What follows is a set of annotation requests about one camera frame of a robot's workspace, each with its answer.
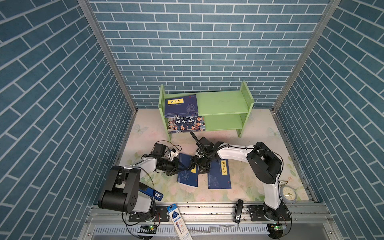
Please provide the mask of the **colourful illustrated book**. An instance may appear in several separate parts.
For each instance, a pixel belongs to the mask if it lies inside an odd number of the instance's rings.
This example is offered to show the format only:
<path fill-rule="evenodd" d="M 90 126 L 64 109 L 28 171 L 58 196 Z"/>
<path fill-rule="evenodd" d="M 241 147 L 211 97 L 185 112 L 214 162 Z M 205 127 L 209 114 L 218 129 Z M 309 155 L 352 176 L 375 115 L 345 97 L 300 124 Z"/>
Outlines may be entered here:
<path fill-rule="evenodd" d="M 180 117 L 168 118 L 168 132 L 183 133 L 183 132 L 203 132 L 206 130 L 206 124 L 203 117 Z"/>

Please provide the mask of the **dark blue book yellow label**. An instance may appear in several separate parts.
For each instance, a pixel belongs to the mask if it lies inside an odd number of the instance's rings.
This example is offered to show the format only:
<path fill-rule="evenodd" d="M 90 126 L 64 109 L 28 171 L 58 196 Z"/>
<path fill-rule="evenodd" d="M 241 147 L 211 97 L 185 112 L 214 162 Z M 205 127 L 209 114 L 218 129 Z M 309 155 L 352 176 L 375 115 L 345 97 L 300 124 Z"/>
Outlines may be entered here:
<path fill-rule="evenodd" d="M 199 115 L 196 95 L 165 100 L 165 118 L 197 117 Z"/>

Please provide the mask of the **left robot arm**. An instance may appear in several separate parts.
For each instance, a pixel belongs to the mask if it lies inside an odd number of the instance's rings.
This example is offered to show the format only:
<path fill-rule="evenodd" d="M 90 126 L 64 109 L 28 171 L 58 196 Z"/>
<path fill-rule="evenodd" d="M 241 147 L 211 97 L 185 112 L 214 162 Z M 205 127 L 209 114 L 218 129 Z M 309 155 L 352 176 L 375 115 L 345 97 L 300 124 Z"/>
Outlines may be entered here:
<path fill-rule="evenodd" d="M 163 141 L 156 142 L 150 154 L 129 167 L 113 166 L 108 174 L 103 190 L 99 196 L 98 206 L 122 213 L 149 213 L 155 207 L 156 190 L 149 188 L 141 192 L 141 178 L 150 177 L 156 170 L 168 176 L 192 168 L 190 163 L 181 163 L 181 147 L 168 147 Z"/>

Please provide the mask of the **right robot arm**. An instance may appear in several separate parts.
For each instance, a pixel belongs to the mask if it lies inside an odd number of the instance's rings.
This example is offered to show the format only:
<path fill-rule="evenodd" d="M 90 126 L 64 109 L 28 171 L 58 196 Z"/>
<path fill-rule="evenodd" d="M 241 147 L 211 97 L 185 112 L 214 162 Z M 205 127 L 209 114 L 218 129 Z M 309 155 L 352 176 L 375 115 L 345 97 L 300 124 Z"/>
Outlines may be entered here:
<path fill-rule="evenodd" d="M 264 216 L 270 221 L 277 221 L 285 212 L 280 196 L 279 178 L 284 169 L 283 160 L 264 143 L 257 142 L 253 146 L 237 146 L 224 142 L 212 143 L 205 137 L 198 139 L 191 134 L 197 143 L 194 163 L 199 174 L 217 174 L 222 170 L 226 160 L 248 163 L 253 173 L 264 188 Z"/>

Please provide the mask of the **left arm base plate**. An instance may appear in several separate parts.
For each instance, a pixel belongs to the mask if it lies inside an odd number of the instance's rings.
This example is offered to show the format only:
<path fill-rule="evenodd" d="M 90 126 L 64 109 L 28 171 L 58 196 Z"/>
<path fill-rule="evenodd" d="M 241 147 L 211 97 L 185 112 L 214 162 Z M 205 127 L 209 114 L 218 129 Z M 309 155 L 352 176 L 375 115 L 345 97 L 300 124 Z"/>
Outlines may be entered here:
<path fill-rule="evenodd" d="M 151 208 L 147 213 L 141 212 L 132 212 L 128 215 L 128 221 L 130 223 L 141 223 L 145 221 L 154 222 L 154 217 L 157 217 L 157 222 L 168 222 L 170 220 L 167 207 L 165 206 L 156 206 L 156 208 Z"/>

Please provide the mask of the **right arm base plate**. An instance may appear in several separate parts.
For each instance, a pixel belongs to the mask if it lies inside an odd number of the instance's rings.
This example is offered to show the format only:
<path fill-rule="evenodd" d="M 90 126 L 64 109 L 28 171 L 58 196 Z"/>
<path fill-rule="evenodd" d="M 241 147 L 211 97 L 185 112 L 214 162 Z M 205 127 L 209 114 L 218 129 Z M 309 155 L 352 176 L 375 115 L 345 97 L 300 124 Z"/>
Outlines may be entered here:
<path fill-rule="evenodd" d="M 249 205 L 246 207 L 247 212 L 250 214 L 252 222 L 262 221 L 290 221 L 292 219 L 288 207 L 281 203 L 280 206 L 274 210 L 267 205 Z"/>

